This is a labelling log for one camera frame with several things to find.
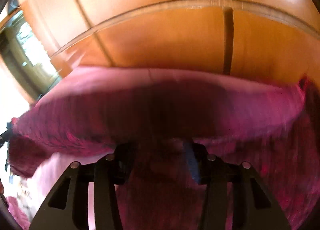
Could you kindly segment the pink bedspread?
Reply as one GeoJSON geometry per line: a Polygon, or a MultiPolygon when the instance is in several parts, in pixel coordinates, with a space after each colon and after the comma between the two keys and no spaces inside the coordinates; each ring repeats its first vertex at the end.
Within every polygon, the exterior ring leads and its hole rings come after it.
{"type": "Polygon", "coordinates": [[[53,154],[94,162],[137,145],[118,189],[125,229],[196,229],[204,191],[185,164],[182,138],[220,151],[290,129],[304,106],[298,85],[271,86],[198,71],[81,67],[13,120],[9,163],[32,177],[53,154]]]}

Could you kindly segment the dark red floral garment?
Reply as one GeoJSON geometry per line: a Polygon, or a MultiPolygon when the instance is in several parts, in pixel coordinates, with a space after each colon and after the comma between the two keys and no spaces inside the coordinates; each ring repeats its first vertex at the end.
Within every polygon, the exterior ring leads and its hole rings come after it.
{"type": "Polygon", "coordinates": [[[9,124],[9,164],[57,176],[31,229],[319,223],[319,91],[208,74],[70,74],[9,124]]]}

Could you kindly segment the wooden headboard panelling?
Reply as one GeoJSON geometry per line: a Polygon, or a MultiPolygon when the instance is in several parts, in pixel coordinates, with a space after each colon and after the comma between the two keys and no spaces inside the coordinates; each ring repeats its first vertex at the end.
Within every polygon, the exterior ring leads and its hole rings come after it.
{"type": "Polygon", "coordinates": [[[77,66],[319,82],[312,0],[19,0],[61,75],[77,66]]]}

